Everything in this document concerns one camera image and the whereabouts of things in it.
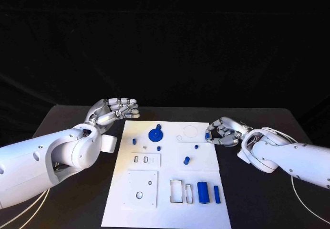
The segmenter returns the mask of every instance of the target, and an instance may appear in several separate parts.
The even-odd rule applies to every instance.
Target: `table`
[[[83,123],[88,109],[88,106],[54,106],[34,137],[70,129]],[[222,116],[228,116],[254,128],[269,126],[293,136],[299,142],[312,143],[287,109],[191,107],[140,107],[139,109],[140,120],[211,123]],[[101,227],[123,128],[124,120],[119,120],[107,132],[119,138],[116,153],[101,152],[94,166],[51,189],[42,209],[25,228]],[[240,146],[217,146],[232,228],[326,228],[328,224],[299,202],[290,175],[280,168],[273,174],[261,172],[237,157],[240,148]],[[294,182],[306,205],[316,214],[330,220],[330,191],[302,180],[294,179]],[[0,210],[0,225],[35,200],[36,197]],[[19,228],[24,225],[36,206],[8,228]]]

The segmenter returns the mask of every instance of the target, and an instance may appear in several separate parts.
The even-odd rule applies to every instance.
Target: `small blue piece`
[[[220,187],[215,186],[215,202],[220,204],[221,203],[221,195],[220,195]]]
[[[201,204],[209,204],[211,198],[209,198],[209,189],[208,189],[207,182],[198,182],[198,198]]]
[[[189,157],[186,157],[186,158],[185,158],[185,162],[183,162],[183,163],[185,163],[185,165],[188,165],[188,164],[189,164],[189,161],[191,161],[191,158],[189,158]]]
[[[162,129],[162,126],[160,126],[160,124],[158,124],[156,129],[150,130],[149,137],[150,137],[150,141],[153,141],[153,142],[159,142],[163,138],[163,132],[160,129]]]

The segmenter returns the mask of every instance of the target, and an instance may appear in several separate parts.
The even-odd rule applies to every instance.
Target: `robotic arm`
[[[117,138],[103,133],[116,120],[139,118],[136,99],[104,99],[88,111],[85,122],[0,148],[0,209],[26,201],[113,153]]]
[[[221,138],[212,138],[214,129]],[[273,173],[280,166],[293,177],[330,188],[329,148],[297,143],[269,127],[254,130],[228,117],[209,125],[205,138],[208,142],[225,146],[235,146],[243,140],[238,157],[261,171]]]

